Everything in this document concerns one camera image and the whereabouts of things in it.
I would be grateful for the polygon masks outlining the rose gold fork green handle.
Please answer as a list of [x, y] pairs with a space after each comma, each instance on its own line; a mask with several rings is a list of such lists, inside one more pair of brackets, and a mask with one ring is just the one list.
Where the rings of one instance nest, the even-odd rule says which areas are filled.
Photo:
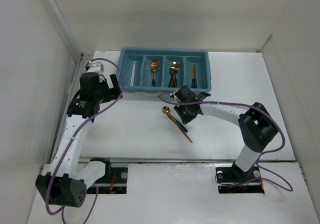
[[177, 88], [177, 73], [175, 73], [174, 78], [173, 78], [173, 83], [172, 83], [172, 87]]

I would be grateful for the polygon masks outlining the gold knife green handle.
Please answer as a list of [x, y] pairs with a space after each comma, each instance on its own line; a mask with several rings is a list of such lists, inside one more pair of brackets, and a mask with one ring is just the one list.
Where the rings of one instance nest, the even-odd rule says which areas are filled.
[[191, 87], [193, 89], [197, 88], [197, 80], [196, 80], [196, 65], [193, 64], [191, 68]]
[[197, 87], [196, 76], [195, 76], [195, 72], [194, 71], [192, 71], [192, 73], [191, 73], [191, 87], [193, 89]]

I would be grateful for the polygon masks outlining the rose gold fork all metal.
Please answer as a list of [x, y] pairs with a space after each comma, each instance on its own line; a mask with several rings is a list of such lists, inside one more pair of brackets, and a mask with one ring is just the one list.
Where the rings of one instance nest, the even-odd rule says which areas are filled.
[[169, 72], [170, 72], [170, 74], [171, 74], [171, 79], [170, 79], [169, 87], [170, 87], [170, 88], [173, 88], [173, 87], [172, 87], [172, 85], [173, 85], [173, 78], [174, 78], [175, 73], [176, 73], [176, 68], [172, 66], [172, 67], [170, 68], [170, 71], [169, 71]]

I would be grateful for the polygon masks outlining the gold spoon green handle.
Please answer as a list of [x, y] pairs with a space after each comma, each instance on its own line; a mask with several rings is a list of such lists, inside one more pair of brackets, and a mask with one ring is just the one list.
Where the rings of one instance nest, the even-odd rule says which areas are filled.
[[156, 86], [156, 72], [157, 72], [157, 68], [152, 68], [151, 72], [152, 72], [152, 79], [151, 79], [151, 86], [155, 87]]

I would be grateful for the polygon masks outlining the copper slotted spoon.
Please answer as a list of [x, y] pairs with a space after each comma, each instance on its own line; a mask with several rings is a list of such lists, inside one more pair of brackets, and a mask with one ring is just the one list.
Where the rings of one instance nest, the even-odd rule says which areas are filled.
[[157, 60], [153, 60], [151, 63], [150, 63], [150, 69], [151, 69], [151, 71], [153, 72], [153, 71], [157, 71], [157, 69], [158, 69], [158, 67], [159, 67], [159, 62], [157, 61]]

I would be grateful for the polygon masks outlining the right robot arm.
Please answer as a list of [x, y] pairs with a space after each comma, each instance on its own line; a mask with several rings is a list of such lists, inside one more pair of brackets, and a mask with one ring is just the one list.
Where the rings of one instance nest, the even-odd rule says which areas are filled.
[[256, 161], [266, 146], [277, 135], [278, 129], [270, 120], [264, 105], [255, 102], [253, 105], [225, 103], [205, 100], [210, 94], [194, 93], [186, 85], [170, 94], [177, 102], [174, 106], [184, 124], [194, 120], [197, 115], [216, 117], [239, 127], [244, 146], [232, 163], [216, 171], [217, 180], [222, 184], [241, 183], [249, 179]]

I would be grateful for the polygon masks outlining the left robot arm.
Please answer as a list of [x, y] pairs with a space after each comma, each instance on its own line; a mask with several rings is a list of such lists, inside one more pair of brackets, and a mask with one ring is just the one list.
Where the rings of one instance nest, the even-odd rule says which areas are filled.
[[47, 173], [39, 175], [35, 186], [46, 205], [81, 207], [87, 189], [95, 181], [107, 182], [112, 176], [110, 160], [93, 157], [89, 164], [77, 170], [85, 138], [95, 117], [102, 113], [100, 105], [122, 97], [117, 76], [110, 75], [113, 87], [108, 86], [103, 74], [87, 72], [80, 77], [80, 89], [67, 109], [64, 133], [57, 153]]

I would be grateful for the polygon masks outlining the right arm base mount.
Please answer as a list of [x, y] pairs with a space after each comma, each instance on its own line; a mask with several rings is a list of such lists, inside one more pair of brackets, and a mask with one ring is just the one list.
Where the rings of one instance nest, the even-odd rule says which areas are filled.
[[219, 194], [264, 194], [264, 185], [257, 166], [247, 172], [236, 173], [231, 166], [215, 168], [215, 181]]

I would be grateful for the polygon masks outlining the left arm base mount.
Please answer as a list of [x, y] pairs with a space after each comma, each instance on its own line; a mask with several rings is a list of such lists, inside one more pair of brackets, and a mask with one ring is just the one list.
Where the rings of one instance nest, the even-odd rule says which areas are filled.
[[98, 186], [101, 195], [122, 195], [127, 193], [128, 166], [112, 163], [108, 158], [94, 157], [90, 162], [98, 161], [104, 164], [105, 172], [94, 184]]

